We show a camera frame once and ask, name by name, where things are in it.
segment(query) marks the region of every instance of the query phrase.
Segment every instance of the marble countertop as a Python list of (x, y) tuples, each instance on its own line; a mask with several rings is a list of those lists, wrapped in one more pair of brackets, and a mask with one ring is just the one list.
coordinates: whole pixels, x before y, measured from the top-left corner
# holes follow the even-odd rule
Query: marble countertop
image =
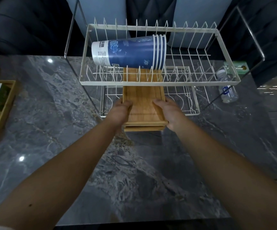
[[(70, 61), (78, 71), (81, 58)], [(1, 79), (21, 82), (0, 142), (1, 202), (101, 120), (63, 57), (0, 56), (0, 68)], [(277, 178), (277, 136), (262, 97), (251, 76), (236, 89), (238, 101), (224, 104), (218, 99), (191, 119)], [(200, 89), (197, 96), (205, 106)], [(228, 216), (179, 139), (166, 128), (116, 137), (58, 225)]]

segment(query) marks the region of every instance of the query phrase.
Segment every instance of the forearm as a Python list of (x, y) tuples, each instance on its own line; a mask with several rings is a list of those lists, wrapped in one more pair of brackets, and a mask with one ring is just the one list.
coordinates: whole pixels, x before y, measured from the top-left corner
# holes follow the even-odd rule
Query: forearm
[(263, 215), (270, 214), (267, 227), (277, 224), (277, 184), (271, 178), (192, 121), (182, 121), (176, 129), (206, 183), (239, 223), (248, 226), (246, 221), (255, 218), (260, 224), (257, 216), (264, 221)]
[(32, 229), (35, 222), (33, 229), (53, 228), (82, 191), (115, 131), (103, 121), (36, 170), (0, 205), (0, 225)]

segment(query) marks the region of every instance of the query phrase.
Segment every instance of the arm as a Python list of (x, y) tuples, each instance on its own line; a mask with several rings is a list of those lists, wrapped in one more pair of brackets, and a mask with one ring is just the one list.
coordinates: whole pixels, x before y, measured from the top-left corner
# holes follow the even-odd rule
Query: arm
[(277, 229), (277, 184), (247, 159), (211, 138), (172, 100), (154, 100), (202, 177), (244, 229)]
[(78, 197), (115, 132), (128, 119), (131, 102), (118, 102), (106, 119), (26, 178), (0, 204), (0, 226), (53, 229)]

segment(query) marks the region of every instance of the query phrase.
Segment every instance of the human hand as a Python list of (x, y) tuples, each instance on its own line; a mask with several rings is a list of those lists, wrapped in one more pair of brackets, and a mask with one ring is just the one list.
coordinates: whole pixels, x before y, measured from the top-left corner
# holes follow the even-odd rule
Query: human hand
[(176, 131), (177, 125), (182, 121), (186, 120), (186, 116), (183, 114), (178, 105), (171, 100), (170, 98), (166, 98), (166, 102), (160, 99), (154, 99), (154, 104), (162, 108), (163, 114), (165, 118), (168, 120), (167, 127)]
[(107, 114), (105, 121), (112, 124), (116, 128), (120, 128), (129, 118), (129, 107), (132, 106), (132, 101), (122, 103), (122, 97), (114, 103), (111, 110)]

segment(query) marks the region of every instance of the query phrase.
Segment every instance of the white label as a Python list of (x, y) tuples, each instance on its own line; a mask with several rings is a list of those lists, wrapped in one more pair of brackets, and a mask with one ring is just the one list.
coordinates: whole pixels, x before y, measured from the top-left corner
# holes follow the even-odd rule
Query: white label
[(108, 40), (92, 43), (92, 57), (96, 65), (111, 66), (107, 49), (108, 43)]

